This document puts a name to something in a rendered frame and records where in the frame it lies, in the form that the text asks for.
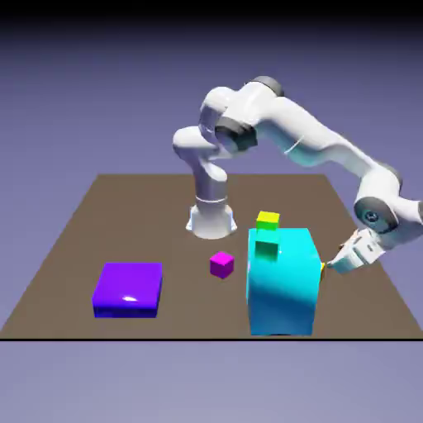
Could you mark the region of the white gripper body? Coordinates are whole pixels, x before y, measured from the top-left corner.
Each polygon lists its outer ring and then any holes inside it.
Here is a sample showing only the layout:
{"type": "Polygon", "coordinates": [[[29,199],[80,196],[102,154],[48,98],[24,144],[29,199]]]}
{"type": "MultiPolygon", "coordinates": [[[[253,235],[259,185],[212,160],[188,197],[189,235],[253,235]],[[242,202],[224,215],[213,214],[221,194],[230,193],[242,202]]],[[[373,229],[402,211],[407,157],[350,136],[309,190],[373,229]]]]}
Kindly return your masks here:
{"type": "Polygon", "coordinates": [[[353,247],[346,243],[342,244],[339,247],[338,254],[326,263],[328,269],[334,269],[340,274],[348,273],[363,265],[363,260],[354,252],[353,247]]]}

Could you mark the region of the small lime yellow cube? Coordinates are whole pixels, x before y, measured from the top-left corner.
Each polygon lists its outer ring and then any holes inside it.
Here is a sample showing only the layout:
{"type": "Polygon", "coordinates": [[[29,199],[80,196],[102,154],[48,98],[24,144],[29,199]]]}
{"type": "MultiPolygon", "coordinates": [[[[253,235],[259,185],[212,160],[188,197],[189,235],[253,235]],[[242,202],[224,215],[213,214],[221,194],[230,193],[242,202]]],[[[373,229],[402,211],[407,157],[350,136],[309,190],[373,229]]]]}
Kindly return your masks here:
{"type": "Polygon", "coordinates": [[[277,212],[260,211],[256,219],[257,230],[275,231],[279,227],[280,214],[277,212]]]}

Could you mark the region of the small magenta cube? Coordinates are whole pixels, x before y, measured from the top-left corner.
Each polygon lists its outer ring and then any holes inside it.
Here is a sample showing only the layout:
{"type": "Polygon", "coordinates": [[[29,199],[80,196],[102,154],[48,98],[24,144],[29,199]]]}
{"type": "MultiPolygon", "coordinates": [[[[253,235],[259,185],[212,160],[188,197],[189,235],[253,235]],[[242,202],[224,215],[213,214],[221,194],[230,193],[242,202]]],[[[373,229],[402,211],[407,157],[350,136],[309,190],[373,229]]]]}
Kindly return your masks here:
{"type": "Polygon", "coordinates": [[[215,253],[209,260],[210,273],[224,279],[234,271],[234,257],[224,251],[215,253]]]}

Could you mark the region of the large cyan box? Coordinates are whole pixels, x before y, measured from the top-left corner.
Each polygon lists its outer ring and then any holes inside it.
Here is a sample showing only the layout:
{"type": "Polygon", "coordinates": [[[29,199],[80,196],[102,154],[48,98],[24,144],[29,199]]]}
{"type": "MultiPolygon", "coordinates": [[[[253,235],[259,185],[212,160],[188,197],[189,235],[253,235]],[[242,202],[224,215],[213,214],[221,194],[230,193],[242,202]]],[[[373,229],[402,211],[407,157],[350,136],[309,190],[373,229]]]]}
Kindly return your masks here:
{"type": "Polygon", "coordinates": [[[322,262],[307,228],[249,229],[251,335],[311,335],[322,262]]]}

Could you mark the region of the large purple box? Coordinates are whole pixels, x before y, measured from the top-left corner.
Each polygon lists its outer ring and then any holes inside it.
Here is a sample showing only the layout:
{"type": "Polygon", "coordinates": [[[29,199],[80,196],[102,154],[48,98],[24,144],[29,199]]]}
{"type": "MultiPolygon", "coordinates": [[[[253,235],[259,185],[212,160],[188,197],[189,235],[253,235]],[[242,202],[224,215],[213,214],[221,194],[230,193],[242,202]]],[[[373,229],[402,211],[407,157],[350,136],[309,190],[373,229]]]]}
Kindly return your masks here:
{"type": "Polygon", "coordinates": [[[93,292],[96,318],[155,318],[163,282],[161,263],[105,263],[93,292]]]}

